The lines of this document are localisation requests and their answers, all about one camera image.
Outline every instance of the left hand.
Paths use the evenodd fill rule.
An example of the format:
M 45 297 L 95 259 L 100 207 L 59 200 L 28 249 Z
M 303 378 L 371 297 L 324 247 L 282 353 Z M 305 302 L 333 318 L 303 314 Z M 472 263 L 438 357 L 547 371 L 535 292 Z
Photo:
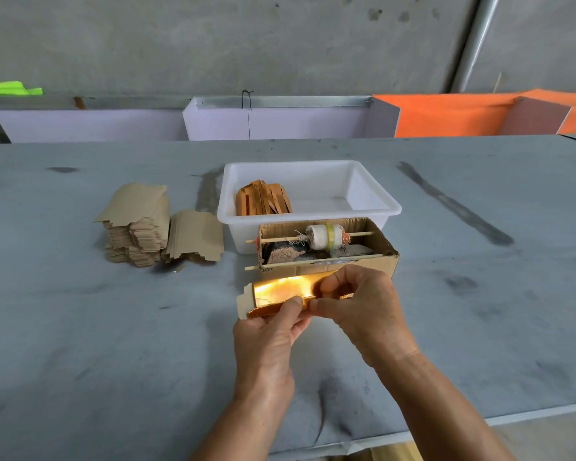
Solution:
M 311 321 L 303 301 L 293 297 L 274 317 L 238 320 L 233 328 L 237 377 L 235 400 L 255 399 L 283 417 L 294 394 L 290 369 L 292 343 Z

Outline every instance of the hand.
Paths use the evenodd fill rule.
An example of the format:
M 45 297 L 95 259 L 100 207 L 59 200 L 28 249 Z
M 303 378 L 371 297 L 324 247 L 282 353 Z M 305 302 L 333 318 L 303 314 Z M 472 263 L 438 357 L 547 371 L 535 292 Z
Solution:
M 312 299 L 309 309 L 338 324 L 371 367 L 381 353 L 400 360 L 420 352 L 405 322 L 399 295 L 383 271 L 346 265 L 324 278 L 320 290 L 323 298 Z M 349 299 L 337 299 L 350 293 L 354 295 Z
M 294 394 L 291 346 L 311 321 L 311 313 L 302 308 L 303 300 L 293 297 L 274 317 L 237 321 L 233 328 L 236 400 L 253 398 L 284 416 Z

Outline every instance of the metal pole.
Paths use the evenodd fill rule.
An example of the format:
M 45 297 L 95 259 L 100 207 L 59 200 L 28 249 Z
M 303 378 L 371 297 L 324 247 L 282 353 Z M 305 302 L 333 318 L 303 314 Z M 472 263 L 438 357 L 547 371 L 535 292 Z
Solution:
M 461 54 L 461 61 L 456 69 L 451 93 L 465 92 L 468 87 L 469 78 L 471 77 L 474 66 L 482 50 L 486 33 L 492 23 L 492 17 L 497 10 L 499 0 L 480 0 L 476 15 L 474 16 L 474 23 L 469 31 L 468 41 L 465 43 L 465 48 Z

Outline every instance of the green fabric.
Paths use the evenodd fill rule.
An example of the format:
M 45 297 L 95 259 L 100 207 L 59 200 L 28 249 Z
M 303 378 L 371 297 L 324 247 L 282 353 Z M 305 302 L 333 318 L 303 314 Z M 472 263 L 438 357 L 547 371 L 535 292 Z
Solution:
M 40 87 L 26 89 L 18 80 L 0 82 L 0 95 L 43 95 Z

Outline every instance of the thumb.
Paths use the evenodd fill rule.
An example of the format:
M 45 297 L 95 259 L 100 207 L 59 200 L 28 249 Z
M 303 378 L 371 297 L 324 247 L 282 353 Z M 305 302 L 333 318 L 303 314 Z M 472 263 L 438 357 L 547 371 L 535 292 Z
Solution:
M 303 310 L 303 299 L 299 296 L 292 297 L 282 304 L 282 307 L 273 320 L 271 320 L 271 323 L 277 328 L 290 330 L 297 321 L 301 310 Z
M 346 299 L 330 299 L 330 297 L 312 299 L 309 302 L 309 310 L 318 317 L 335 319 L 343 311 L 346 301 Z

